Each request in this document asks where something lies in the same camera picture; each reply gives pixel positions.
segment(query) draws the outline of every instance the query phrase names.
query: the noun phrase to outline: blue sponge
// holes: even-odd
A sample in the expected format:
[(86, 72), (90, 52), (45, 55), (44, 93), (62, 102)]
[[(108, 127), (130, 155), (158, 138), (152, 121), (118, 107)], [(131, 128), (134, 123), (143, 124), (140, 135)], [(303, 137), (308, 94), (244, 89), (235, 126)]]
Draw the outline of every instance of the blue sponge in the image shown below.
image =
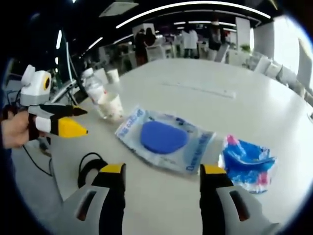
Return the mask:
[(142, 126), (140, 142), (151, 152), (168, 154), (185, 146), (188, 134), (162, 122), (149, 121)]

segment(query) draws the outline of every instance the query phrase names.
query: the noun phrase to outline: floor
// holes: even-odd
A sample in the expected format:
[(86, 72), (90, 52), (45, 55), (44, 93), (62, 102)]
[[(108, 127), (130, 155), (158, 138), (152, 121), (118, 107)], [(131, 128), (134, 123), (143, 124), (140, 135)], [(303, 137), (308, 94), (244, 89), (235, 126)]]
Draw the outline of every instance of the floor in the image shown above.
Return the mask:
[[(36, 150), (31, 142), (26, 148), (39, 167), (49, 172), (50, 158)], [(54, 178), (38, 170), (23, 148), (12, 150), (12, 160), (16, 183), (23, 199), (38, 221), (54, 234), (54, 221), (62, 206)]]

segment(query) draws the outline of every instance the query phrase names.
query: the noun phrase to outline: plastic packaging bag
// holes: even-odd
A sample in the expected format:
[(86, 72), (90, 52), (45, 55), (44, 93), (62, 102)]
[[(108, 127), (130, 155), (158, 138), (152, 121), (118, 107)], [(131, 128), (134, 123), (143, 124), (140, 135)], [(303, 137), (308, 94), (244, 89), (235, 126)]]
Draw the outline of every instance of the plastic packaging bag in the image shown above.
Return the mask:
[(224, 140), (219, 167), (224, 168), (234, 185), (251, 193), (267, 191), (276, 158), (268, 148), (238, 140), (228, 135)]
[[(140, 142), (142, 126), (149, 121), (159, 121), (187, 132), (187, 144), (169, 154), (157, 154), (149, 151)], [(214, 132), (204, 131), (179, 117), (146, 111), (140, 107), (133, 110), (115, 134), (132, 152), (145, 161), (157, 167), (183, 174), (197, 173), (202, 156), (215, 136)]]

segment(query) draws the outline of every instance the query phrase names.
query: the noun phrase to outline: blue plastic bag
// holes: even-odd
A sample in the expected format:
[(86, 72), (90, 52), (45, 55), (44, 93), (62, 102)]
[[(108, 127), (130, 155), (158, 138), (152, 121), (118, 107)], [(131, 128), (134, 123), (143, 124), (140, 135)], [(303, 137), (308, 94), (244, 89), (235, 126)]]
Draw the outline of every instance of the blue plastic bag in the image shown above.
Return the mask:
[(251, 193), (267, 191), (271, 169), (276, 163), (268, 148), (241, 141), (228, 135), (220, 155), (219, 166), (224, 168), (235, 185)]

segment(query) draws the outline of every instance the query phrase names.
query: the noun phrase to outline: led light strip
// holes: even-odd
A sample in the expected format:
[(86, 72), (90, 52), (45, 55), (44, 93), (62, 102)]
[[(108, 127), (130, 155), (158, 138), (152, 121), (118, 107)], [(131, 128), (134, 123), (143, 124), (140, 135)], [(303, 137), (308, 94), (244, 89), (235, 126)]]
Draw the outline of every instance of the led light strip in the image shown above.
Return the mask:
[[(212, 23), (211, 21), (189, 21), (190, 24), (209, 24), (209, 23)], [(227, 25), (227, 26), (233, 26), (233, 27), (236, 27), (236, 25), (234, 23), (226, 23), (226, 22), (219, 22), (221, 25)]]
[(176, 23), (174, 23), (175, 25), (177, 25), (177, 24), (185, 24), (186, 22), (176, 22)]
[(243, 10), (254, 12), (254, 13), (259, 14), (261, 16), (264, 16), (264, 17), (266, 17), (268, 19), (271, 18), (269, 15), (267, 15), (267, 14), (261, 12), (261, 11), (255, 10), (255, 9), (247, 7), (247, 6), (242, 6), (242, 5), (239, 5), (239, 4), (223, 2), (223, 1), (187, 1), (187, 2), (179, 2), (179, 3), (174, 3), (174, 4), (170, 4), (170, 5), (166, 5), (166, 6), (161, 6), (161, 7), (157, 7), (155, 9), (143, 12), (143, 13), (141, 13), (139, 15), (131, 17), (130, 19), (124, 21), (123, 23), (120, 23), (115, 28), (120, 28), (120, 27), (128, 24), (131, 21), (134, 21), (134, 20), (136, 20), (136, 19), (138, 19), (140, 17), (143, 17), (145, 15), (151, 14), (151, 13), (156, 12), (156, 11), (164, 10), (164, 9), (171, 8), (171, 7), (185, 6), (185, 5), (195, 5), (195, 4), (215, 4), (215, 5), (232, 6), (232, 7), (237, 7), (237, 8), (243, 9)]
[(97, 44), (98, 42), (100, 42), (102, 39), (103, 39), (103, 37), (98, 38), (97, 41), (95, 41), (93, 44), (91, 44), (91, 45), (88, 47), (88, 50), (90, 50), (91, 48), (93, 48), (94, 45), (96, 45), (96, 44)]
[(278, 7), (277, 7), (276, 3), (274, 2), (274, 0), (269, 0), (269, 1), (270, 1), (270, 3), (273, 4), (273, 6), (276, 9), (276, 11), (278, 11)]
[(175, 12), (171, 12), (171, 13), (167, 13), (167, 14), (163, 14), (163, 15), (158, 15), (157, 17), (152, 17), (149, 19), (144, 20), (144, 22), (149, 22), (155, 18), (161, 17), (161, 16), (167, 16), (167, 15), (174, 15), (174, 14), (178, 14), (178, 13), (184, 13), (184, 12), (218, 12), (218, 13), (225, 13), (225, 14), (229, 14), (229, 15), (233, 15), (233, 16), (240, 16), (242, 18), (246, 18), (248, 20), (253, 20), (256, 21), (257, 24), (255, 25), (256, 27), (259, 26), (261, 24), (261, 21), (250, 17), (250, 16), (245, 16), (243, 14), (239, 14), (239, 13), (235, 13), (235, 12), (230, 12), (230, 11), (220, 11), (220, 10), (206, 10), (206, 9), (202, 9), (202, 10), (185, 10), (185, 11), (175, 11)]
[(121, 39), (119, 39), (119, 40), (116, 40), (113, 44), (117, 44), (117, 43), (119, 43), (119, 42), (121, 42), (121, 41), (123, 41), (123, 40), (125, 40), (125, 39), (127, 39), (127, 38), (129, 38), (129, 37), (132, 37), (132, 36), (133, 36), (133, 34), (130, 34), (130, 35), (124, 37), (124, 38), (121, 38)]
[(58, 39), (57, 39), (57, 50), (60, 48), (61, 45), (61, 39), (62, 39), (62, 31), (59, 30)]

